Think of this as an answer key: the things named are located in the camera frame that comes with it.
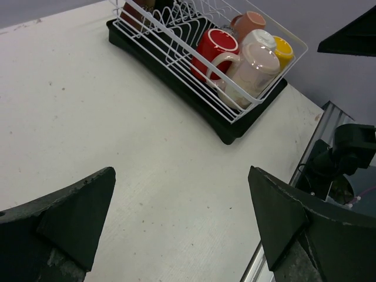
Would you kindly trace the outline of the terracotta orange cup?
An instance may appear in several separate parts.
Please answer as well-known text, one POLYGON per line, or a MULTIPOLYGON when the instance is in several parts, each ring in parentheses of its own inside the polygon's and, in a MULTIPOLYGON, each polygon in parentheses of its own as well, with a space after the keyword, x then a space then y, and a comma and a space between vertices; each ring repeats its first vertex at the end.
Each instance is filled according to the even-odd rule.
POLYGON ((264 29, 266 20, 257 12, 247 11, 245 14, 234 17, 230 26, 237 32, 240 43, 251 31, 264 29))

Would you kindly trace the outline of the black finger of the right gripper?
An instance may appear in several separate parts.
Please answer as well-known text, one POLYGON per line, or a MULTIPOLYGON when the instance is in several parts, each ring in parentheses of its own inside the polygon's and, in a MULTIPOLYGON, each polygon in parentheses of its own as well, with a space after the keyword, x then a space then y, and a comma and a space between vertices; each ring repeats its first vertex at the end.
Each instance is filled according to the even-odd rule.
POLYGON ((375 57, 375 6, 320 42, 319 53, 375 57))

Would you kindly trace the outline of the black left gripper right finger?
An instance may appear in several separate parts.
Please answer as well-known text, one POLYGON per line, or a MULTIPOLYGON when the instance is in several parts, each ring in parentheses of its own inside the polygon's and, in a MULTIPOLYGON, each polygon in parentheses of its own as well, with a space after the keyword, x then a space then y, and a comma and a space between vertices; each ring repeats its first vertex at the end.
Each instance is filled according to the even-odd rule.
POLYGON ((375 218, 343 209, 259 167, 248 176, 276 281, 375 281, 375 218))

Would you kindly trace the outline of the pink beige mug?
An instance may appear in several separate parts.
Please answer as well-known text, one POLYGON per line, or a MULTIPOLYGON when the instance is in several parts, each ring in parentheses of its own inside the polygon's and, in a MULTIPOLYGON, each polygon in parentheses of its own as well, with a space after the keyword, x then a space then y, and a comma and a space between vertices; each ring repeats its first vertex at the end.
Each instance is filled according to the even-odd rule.
MULTIPOLYGON (((226 76, 242 88, 248 95, 257 98, 280 71, 278 57, 268 47, 260 43, 248 43, 241 47, 238 55, 224 52, 212 60, 217 66, 230 62, 226 76)), ((211 80, 212 70, 206 72, 207 84, 218 87, 219 98, 232 109, 247 109, 251 102, 223 79, 211 80)))

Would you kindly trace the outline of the yellow mug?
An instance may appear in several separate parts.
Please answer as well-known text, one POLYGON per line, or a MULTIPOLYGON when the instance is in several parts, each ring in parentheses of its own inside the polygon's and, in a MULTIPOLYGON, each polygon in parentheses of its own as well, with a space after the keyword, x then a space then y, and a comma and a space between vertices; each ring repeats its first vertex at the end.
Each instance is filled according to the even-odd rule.
POLYGON ((282 71, 294 58, 294 51, 285 39, 279 36, 273 36, 273 38, 276 42, 274 53, 279 59, 280 70, 282 71))

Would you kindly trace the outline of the white mug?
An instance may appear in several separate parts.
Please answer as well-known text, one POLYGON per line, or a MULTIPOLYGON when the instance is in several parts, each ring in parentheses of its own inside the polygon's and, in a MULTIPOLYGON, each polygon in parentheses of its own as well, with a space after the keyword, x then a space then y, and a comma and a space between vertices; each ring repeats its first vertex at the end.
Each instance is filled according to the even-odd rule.
POLYGON ((254 29, 249 32, 241 42, 241 46, 250 44, 250 43, 260 43, 268 47, 273 52, 276 50, 277 44, 273 35, 265 31, 264 29, 254 29))

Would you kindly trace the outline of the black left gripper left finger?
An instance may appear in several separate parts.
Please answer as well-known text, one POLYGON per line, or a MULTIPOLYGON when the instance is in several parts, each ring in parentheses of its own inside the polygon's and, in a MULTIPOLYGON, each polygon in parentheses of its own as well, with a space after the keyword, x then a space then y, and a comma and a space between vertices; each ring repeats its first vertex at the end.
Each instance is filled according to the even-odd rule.
POLYGON ((1 281, 84 281, 116 182, 112 167, 1 211, 1 281))

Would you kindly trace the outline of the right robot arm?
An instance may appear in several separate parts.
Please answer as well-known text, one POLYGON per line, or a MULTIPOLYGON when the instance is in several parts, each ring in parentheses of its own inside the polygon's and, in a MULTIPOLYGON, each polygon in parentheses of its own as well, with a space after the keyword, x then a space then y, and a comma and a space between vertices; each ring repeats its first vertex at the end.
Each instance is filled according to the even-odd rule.
POLYGON ((347 123, 332 144, 315 142, 294 186, 251 167, 261 240, 243 281, 374 281, 375 217, 357 211, 366 192, 345 203, 330 196, 335 179, 367 169, 374 156, 375 127, 347 123))

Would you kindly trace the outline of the red mug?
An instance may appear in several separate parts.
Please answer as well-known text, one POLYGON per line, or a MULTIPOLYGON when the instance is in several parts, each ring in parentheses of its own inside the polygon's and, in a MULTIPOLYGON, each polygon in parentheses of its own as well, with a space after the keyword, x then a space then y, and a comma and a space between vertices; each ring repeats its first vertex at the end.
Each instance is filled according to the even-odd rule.
MULTIPOLYGON (((216 28, 208 29, 203 34, 196 48, 196 52, 209 62, 212 62, 214 58, 225 52, 238 55, 239 50, 239 43, 232 35, 216 28)), ((196 57, 192 57, 191 63, 192 66, 190 67, 190 70, 192 74, 194 74, 198 80, 205 82, 206 78, 199 74, 199 71, 205 75, 208 67, 196 57)))

